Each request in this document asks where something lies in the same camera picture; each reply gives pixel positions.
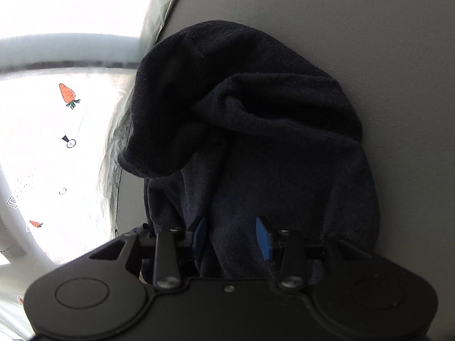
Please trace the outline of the dark navy knit sweater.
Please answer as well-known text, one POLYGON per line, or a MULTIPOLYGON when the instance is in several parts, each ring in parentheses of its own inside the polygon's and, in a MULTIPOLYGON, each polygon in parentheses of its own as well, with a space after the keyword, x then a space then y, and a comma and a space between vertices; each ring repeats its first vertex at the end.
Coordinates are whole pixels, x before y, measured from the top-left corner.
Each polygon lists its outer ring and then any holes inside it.
POLYGON ((363 127, 330 75, 225 21, 167 37, 136 74, 119 164, 143 179, 156 232, 206 220, 201 276, 275 273, 258 247, 259 217, 301 231, 304 243, 337 236, 375 247, 379 203, 363 127))

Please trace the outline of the translucent printed window film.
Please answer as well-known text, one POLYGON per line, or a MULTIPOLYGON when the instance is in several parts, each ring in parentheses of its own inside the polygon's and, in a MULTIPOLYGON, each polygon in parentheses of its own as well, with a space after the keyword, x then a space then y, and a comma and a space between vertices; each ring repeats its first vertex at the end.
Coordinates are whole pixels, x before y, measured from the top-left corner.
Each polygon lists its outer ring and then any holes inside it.
POLYGON ((36 255, 109 241, 121 122, 175 0, 1 0, 1 191, 36 255))

